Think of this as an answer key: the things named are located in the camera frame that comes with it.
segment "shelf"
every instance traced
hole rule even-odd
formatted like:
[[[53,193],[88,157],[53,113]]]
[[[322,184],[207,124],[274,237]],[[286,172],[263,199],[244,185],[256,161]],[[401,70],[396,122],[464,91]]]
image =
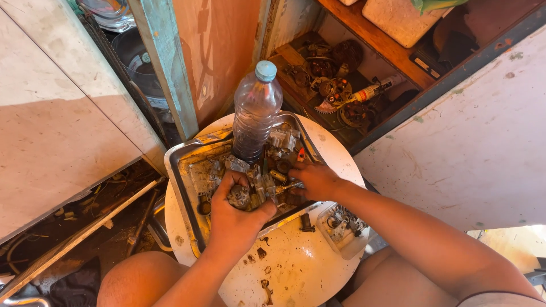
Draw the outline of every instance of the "shelf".
[[[409,56],[415,48],[406,49],[381,31],[376,25],[362,16],[366,1],[358,1],[345,6],[339,0],[317,0],[332,16],[344,24],[368,47],[377,52],[415,85],[426,90],[435,80],[410,61]]]

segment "white cabinet door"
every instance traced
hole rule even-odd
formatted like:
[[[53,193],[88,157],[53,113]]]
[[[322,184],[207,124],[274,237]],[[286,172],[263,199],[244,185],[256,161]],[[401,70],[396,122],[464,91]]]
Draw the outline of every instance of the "white cabinet door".
[[[546,223],[545,30],[356,155],[362,175],[460,230]]]
[[[1,243],[143,153],[3,10],[0,72]]]

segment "green plastic bag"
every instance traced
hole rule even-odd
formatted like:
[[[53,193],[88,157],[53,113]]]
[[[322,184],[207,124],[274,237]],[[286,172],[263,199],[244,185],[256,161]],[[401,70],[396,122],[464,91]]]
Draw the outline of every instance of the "green plastic bag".
[[[423,14],[424,11],[456,7],[468,0],[411,0],[413,6]]]

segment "baking tray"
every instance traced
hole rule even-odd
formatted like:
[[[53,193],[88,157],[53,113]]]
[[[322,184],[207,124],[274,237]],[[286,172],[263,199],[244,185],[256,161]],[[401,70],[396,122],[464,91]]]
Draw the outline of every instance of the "baking tray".
[[[274,127],[285,123],[301,132],[299,143],[305,149],[306,160],[326,165],[298,117],[292,112],[280,112],[277,115]],[[174,146],[165,154],[165,166],[184,219],[189,243],[196,257],[199,257],[205,250],[210,236],[209,217],[200,215],[197,212],[198,194],[208,190],[207,179],[212,168],[209,160],[230,154],[232,140],[232,129],[223,129]],[[258,237],[262,237],[274,229],[297,219],[321,204],[323,202],[308,200],[285,211],[280,210],[264,225],[258,233]]]

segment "finger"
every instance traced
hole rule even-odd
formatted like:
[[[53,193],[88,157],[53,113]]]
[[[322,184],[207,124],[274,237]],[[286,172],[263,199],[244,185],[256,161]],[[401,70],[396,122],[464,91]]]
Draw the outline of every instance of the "finger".
[[[225,197],[232,189],[232,187],[236,184],[248,187],[246,174],[236,172],[234,170],[228,170],[224,174],[224,177],[222,178],[222,181],[220,182],[220,185],[218,186],[215,195],[219,193],[219,195]]]
[[[301,188],[301,187],[293,187],[288,192],[290,194],[294,194],[294,195],[305,196],[305,193],[307,193],[307,189],[304,189],[304,188]]]
[[[294,164],[292,165],[293,168],[295,169],[305,169],[309,164],[305,163],[305,162],[299,162],[299,161],[296,161],[294,162]]]
[[[261,204],[260,207],[254,210],[252,212],[252,215],[254,215],[256,222],[258,222],[262,226],[270,218],[272,218],[275,213],[277,213],[277,206],[270,198],[266,200],[265,203]]]
[[[291,169],[288,171],[288,176],[300,179],[301,171],[297,169]]]

